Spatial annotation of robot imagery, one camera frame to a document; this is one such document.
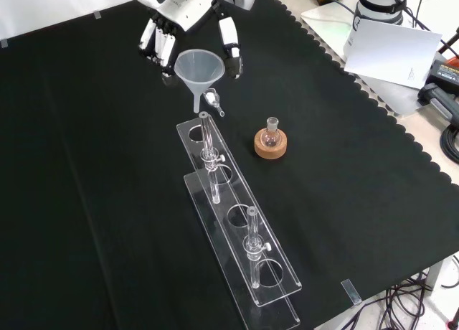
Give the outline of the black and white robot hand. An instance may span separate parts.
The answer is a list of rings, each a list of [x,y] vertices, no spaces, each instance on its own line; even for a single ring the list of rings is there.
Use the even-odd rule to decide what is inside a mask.
[[[175,78],[174,65],[179,54],[180,37],[198,30],[211,16],[216,16],[226,58],[227,74],[237,79],[242,74],[242,58],[237,29],[224,2],[245,11],[255,0],[137,0],[151,11],[141,35],[138,51],[161,69],[165,84]]]

